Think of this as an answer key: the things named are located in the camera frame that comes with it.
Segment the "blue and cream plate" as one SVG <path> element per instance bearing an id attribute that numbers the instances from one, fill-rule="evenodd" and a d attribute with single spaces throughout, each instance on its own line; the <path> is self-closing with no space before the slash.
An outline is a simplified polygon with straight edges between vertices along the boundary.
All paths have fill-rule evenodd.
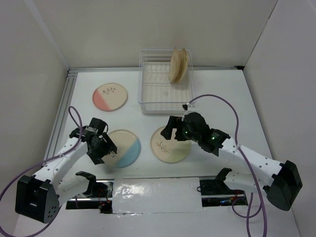
<path id="1" fill-rule="evenodd" d="M 111 152 L 102 161 L 114 168 L 125 168 L 133 164 L 140 155 L 141 143 L 139 138 L 129 130 L 118 129 L 109 134 L 117 147 L 117 152 Z"/>

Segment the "green and cream plate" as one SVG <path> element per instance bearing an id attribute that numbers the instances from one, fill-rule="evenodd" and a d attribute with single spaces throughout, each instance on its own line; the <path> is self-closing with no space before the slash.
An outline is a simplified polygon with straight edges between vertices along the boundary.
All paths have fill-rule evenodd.
<path id="1" fill-rule="evenodd" d="M 175 129 L 171 140 L 166 140 L 160 133 L 164 127 L 159 127 L 151 137 L 151 149 L 156 158 L 166 163 L 178 163 L 185 159 L 191 151 L 191 141 L 177 141 Z"/>

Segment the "floral cream plate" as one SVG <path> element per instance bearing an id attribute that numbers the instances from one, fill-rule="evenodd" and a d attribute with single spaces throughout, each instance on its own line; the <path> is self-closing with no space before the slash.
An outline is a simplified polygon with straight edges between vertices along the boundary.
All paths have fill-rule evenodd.
<path id="1" fill-rule="evenodd" d="M 179 50 L 175 47 L 173 49 L 170 66 L 169 66 L 169 81 L 170 83 L 175 83 L 181 66 L 181 55 Z"/>
<path id="2" fill-rule="evenodd" d="M 187 73 L 187 69 L 188 69 L 188 54 L 185 48 L 181 49 L 180 56 L 181 56 L 181 64 L 180 64 L 180 70 L 178 74 L 177 83 L 179 83 L 185 77 Z"/>

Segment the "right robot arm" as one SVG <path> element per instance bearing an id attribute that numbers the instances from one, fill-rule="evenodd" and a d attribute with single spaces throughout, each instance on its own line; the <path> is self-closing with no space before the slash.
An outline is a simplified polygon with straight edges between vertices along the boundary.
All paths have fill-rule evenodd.
<path id="1" fill-rule="evenodd" d="M 229 134 L 210 128 L 199 113 L 170 116 L 160 134 L 166 140 L 194 141 L 205 152 L 249 169 L 250 175 L 246 175 L 223 168 L 215 177 L 216 190 L 222 194 L 229 190 L 262 194 L 276 208 L 288 211 L 303 186 L 296 164 L 289 160 L 282 163 L 239 145 Z"/>

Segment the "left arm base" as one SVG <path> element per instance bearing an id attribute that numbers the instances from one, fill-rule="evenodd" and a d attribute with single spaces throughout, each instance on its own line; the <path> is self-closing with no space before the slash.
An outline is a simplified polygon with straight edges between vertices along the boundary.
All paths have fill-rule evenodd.
<path id="1" fill-rule="evenodd" d="M 113 181 L 97 180 L 96 176 L 79 171 L 76 173 L 79 180 L 75 187 L 83 191 L 66 202 L 67 210 L 98 209 L 102 214 L 112 214 Z"/>

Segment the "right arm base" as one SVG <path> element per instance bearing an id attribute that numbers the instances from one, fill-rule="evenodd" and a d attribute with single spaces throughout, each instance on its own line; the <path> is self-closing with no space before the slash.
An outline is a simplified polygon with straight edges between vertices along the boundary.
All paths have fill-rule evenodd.
<path id="1" fill-rule="evenodd" d="M 230 168 L 223 168 L 213 179 L 200 179 L 197 191 L 201 194 L 202 207 L 231 206 L 233 202 L 248 205 L 244 191 L 231 190 L 224 183 L 230 172 Z"/>

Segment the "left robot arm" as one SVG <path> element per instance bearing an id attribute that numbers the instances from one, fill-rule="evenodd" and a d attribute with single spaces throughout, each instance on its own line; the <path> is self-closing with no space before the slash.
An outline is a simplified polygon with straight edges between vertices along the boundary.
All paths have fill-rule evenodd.
<path id="1" fill-rule="evenodd" d="M 107 123 L 98 118 L 74 129 L 56 159 L 32 176 L 23 175 L 18 180 L 15 212 L 47 224 L 56 217 L 59 207 L 76 195 L 94 196 L 99 187 L 95 175 L 86 171 L 77 171 L 70 178 L 65 175 L 84 155 L 97 165 L 103 163 L 104 156 L 117 152 L 107 131 Z"/>

